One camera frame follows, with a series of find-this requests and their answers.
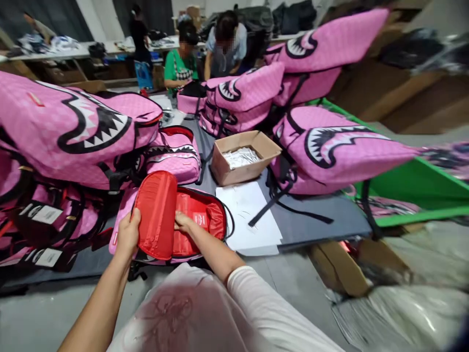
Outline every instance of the barcode sticker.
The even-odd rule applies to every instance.
[[[62,251],[46,248],[35,264],[40,266],[53,267],[57,260],[59,260],[61,254]]]
[[[60,209],[45,205],[33,216],[33,220],[50,225],[60,216],[62,212],[63,211]]]

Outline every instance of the table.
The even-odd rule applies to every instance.
[[[207,156],[213,147],[215,138],[202,131],[194,120],[185,120],[182,125],[194,131],[199,153],[204,153],[204,156]],[[217,185],[210,173],[209,164],[206,165],[202,184],[200,186],[191,184],[187,187],[215,194]],[[269,189],[265,185],[266,171],[264,170],[257,182],[265,198],[269,199]],[[294,209],[327,216],[334,219],[334,222],[327,225],[307,216],[289,212],[275,204],[271,211],[283,236],[282,245],[279,246],[280,251],[290,250],[294,247],[305,246],[315,242],[340,241],[354,236],[368,237],[371,231],[361,210],[341,193],[311,197],[304,200],[284,196],[281,201]],[[105,228],[112,227],[114,223],[115,216],[107,221]],[[270,253],[269,248],[258,248],[243,252],[243,255],[255,256]],[[107,246],[105,246],[95,252],[92,252],[91,248],[80,252],[69,273],[57,273],[42,269],[31,273],[17,268],[0,268],[0,278],[5,280],[2,287],[8,288],[37,284],[44,281],[99,276],[104,272],[111,258],[112,256],[109,254]]]
[[[163,44],[161,46],[155,47],[152,46],[150,47],[150,51],[159,51],[159,52],[164,52],[164,51],[171,51],[173,49],[176,49],[179,47],[179,37],[178,36],[169,36],[168,39],[171,39],[174,43],[172,44]],[[116,46],[115,43],[119,43],[121,41],[107,41],[104,42],[104,46],[106,48],[107,56],[111,55],[117,55],[117,54],[132,54],[135,52],[134,47],[129,47],[128,50],[120,50]],[[83,42],[80,43],[80,48],[79,49],[74,49],[74,50],[69,50],[69,51],[64,51],[64,52],[58,52],[58,53],[46,53],[46,54],[30,54],[30,55],[21,55],[21,56],[16,56],[13,58],[10,58],[10,61],[45,61],[45,60],[72,60],[75,65],[77,66],[78,71],[81,73],[83,76],[84,80],[87,81],[87,77],[85,73],[83,72],[80,64],[78,63],[77,59],[86,59],[89,58],[89,51],[88,47],[92,44],[95,44],[96,42]],[[198,47],[205,46],[205,43],[199,42],[197,44]]]

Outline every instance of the dark hair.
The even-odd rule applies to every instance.
[[[197,29],[195,28],[192,21],[182,21],[177,29],[179,31],[180,42],[186,42],[190,45],[197,45],[199,42],[199,36],[197,34]]]
[[[238,27],[238,16],[233,10],[223,12],[218,16],[215,25],[215,39],[226,42],[235,37],[235,28]]]
[[[132,6],[132,11],[131,12],[132,12],[134,17],[137,17],[142,12],[142,9],[140,8],[140,6],[138,4],[134,4]]]

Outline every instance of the white table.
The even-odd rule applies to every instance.
[[[164,52],[164,51],[170,51],[173,49],[176,49],[179,47],[179,37],[178,36],[169,36],[169,39],[171,39],[174,43],[170,44],[163,44],[158,47],[151,46],[150,51],[152,52]],[[117,54],[132,54],[135,52],[134,47],[128,47],[126,51],[120,50],[116,43],[120,43],[121,41],[108,41],[104,42],[105,48],[106,48],[106,55],[107,56],[112,56],[112,55],[117,55]],[[65,52],[58,52],[58,53],[46,53],[46,54],[30,54],[30,55],[21,55],[21,56],[16,56],[14,58],[10,58],[10,61],[46,61],[46,60],[72,60],[75,65],[78,68],[78,71],[82,74],[84,79],[87,81],[87,77],[85,76],[85,73],[83,72],[82,68],[80,67],[80,64],[78,63],[77,59],[86,59],[89,58],[89,51],[88,47],[92,44],[95,44],[96,42],[83,42],[80,43],[80,48],[79,49],[74,49],[74,50],[69,50]],[[205,43],[199,42],[197,44],[198,47],[205,46]]]

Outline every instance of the green shirt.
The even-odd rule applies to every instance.
[[[192,70],[192,77],[189,75],[189,71]],[[165,80],[186,80],[192,78],[196,80],[199,78],[197,74],[197,64],[195,60],[195,56],[191,55],[187,59],[181,59],[179,52],[177,49],[170,51],[166,56],[165,62]],[[168,94],[173,95],[177,90],[176,89],[168,89]]]

